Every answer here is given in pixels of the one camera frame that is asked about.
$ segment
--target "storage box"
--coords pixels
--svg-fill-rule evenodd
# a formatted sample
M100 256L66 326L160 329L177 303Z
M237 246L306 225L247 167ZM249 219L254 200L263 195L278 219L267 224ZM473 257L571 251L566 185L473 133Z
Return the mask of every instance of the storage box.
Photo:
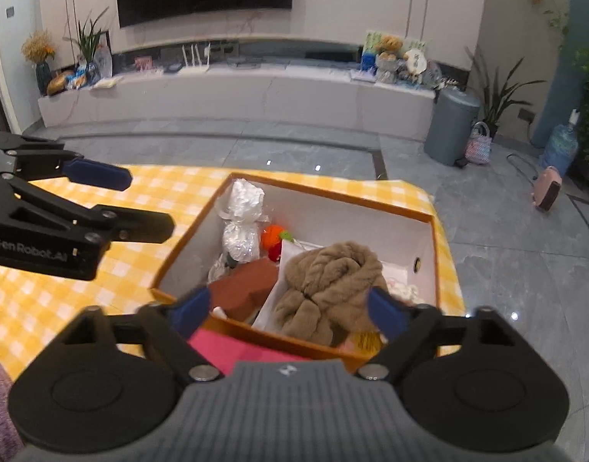
M215 192L158 271L152 285L158 301L173 302L206 284L211 265L222 253L225 222L217 210L230 195L235 179L246 179L262 188L265 212L296 239L324 246L348 240L365 245L381 261L402 266L407 283L418 287L425 302L438 305L440 284L433 216L338 192L236 173ZM258 331L231 319L209 316L204 327L306 358L339 358L352 371L369 359L360 353Z

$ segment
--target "orange toy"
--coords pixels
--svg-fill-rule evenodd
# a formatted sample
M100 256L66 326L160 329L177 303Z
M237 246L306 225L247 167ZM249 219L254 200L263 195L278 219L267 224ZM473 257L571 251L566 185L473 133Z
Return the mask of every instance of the orange toy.
M268 226L260 236L260 245L266 251L270 250L271 247L281 243L282 237L280 234L285 231L282 226L270 225Z

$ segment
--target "plush scarf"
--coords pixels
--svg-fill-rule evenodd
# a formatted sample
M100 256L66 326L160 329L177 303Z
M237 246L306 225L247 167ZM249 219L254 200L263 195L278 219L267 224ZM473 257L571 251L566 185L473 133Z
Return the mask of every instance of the plush scarf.
M352 241L303 252L286 265L288 290L275 307L281 334L321 345L377 331L367 314L372 286L387 290L375 253Z

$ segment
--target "wall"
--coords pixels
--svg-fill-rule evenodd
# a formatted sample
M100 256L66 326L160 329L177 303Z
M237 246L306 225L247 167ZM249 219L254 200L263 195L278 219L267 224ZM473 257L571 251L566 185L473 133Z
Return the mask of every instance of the wall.
M110 7L114 52L186 39L290 37L360 44L370 29L430 41L437 60L469 69L464 46L474 48L484 0L293 0L292 10L211 12L119 28L117 0L40 0L43 25L53 36L68 35L75 21ZM70 45L61 42L59 64L70 64Z
M568 11L569 0L555 1ZM544 109L562 43L561 34L548 26L545 8L543 4L532 5L531 0L485 0L478 38L478 51L484 53L491 74L499 66L500 78L506 78L517 61L525 57L514 80L547 80L545 84L523 87L515 94L515 100L533 103L527 108L537 114L531 134ZM470 86L477 84L478 78L472 74ZM527 142L527 123L517 118L519 107L506 109L499 133Z
M0 0L0 95L10 128L22 132L40 119L40 91L31 63L21 55L27 37L40 29L38 0ZM8 18L6 9L14 7Z
M565 124L570 112L581 102L584 75L574 64L574 57L579 49L589 48L589 0L572 0L569 27L549 99L533 137L539 146L547 143L553 127Z

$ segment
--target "black floor border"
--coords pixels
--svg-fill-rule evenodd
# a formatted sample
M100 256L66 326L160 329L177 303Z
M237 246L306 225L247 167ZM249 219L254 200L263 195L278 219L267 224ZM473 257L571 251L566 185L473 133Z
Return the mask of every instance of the black floor border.
M357 146L355 144L341 144L339 142L326 140L309 140L296 137L274 137L272 135L253 135L253 134L216 134L214 132L196 132L194 134L183 132L105 132L104 134L78 134L78 135L62 135L57 138L60 141L79 140L91 138L124 138L124 137L198 137L198 138L212 138L212 139L237 139L237 140L255 140L262 142L281 142L286 144L305 144L322 147L330 147L332 149L345 149L348 151L366 152L371 156L375 180L388 180L388 173L382 150L376 147Z
M583 198L579 198L578 196L573 196L572 194L566 194L566 196L568 197L570 202L574 205L574 208L576 208L576 211L579 213L579 215L581 216L583 221L585 221L585 225L587 226L587 229L589 229L589 221L587 220L587 217L585 217L585 214L581 211L581 209L576 204L576 202L578 201L580 203L584 203L585 205L589 205L589 201L586 199L583 199Z

